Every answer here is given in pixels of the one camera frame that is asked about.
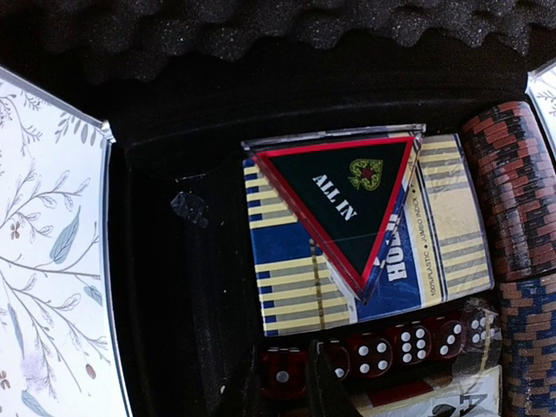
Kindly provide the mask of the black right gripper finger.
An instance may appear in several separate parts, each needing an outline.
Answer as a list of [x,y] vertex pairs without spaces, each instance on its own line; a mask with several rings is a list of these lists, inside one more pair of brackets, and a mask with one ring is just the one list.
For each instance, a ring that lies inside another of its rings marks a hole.
[[306,382],[310,416],[361,416],[335,376],[323,344],[317,340],[308,345]]

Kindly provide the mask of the red die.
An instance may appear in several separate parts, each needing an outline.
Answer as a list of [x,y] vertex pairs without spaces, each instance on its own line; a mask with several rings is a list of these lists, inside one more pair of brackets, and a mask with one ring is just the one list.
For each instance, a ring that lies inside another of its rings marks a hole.
[[394,363],[393,348],[384,334],[364,333],[346,339],[350,374],[354,378],[377,378]]
[[270,347],[260,353],[261,390],[272,400],[297,400],[307,391],[308,353],[297,347]]
[[339,381],[345,380],[350,372],[350,356],[340,340],[328,340],[321,344],[332,370]]
[[426,328],[431,333],[430,358],[444,361],[458,356],[464,347],[464,326],[459,316],[449,315],[427,319]]
[[488,304],[469,303],[461,316],[467,350],[478,351],[488,342],[501,342],[500,315]]
[[395,325],[387,330],[394,351],[394,362],[400,366],[422,363],[430,355],[431,332],[420,321]]

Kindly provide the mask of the aluminium poker set case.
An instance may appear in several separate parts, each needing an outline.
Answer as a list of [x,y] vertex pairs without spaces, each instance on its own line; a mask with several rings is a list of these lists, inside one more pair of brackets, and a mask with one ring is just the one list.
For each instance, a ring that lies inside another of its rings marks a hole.
[[253,307],[203,306],[186,279],[214,242],[154,191],[241,135],[382,122],[456,127],[555,56],[552,1],[4,1],[1,62],[116,135],[116,316],[137,416],[205,416],[248,349]]

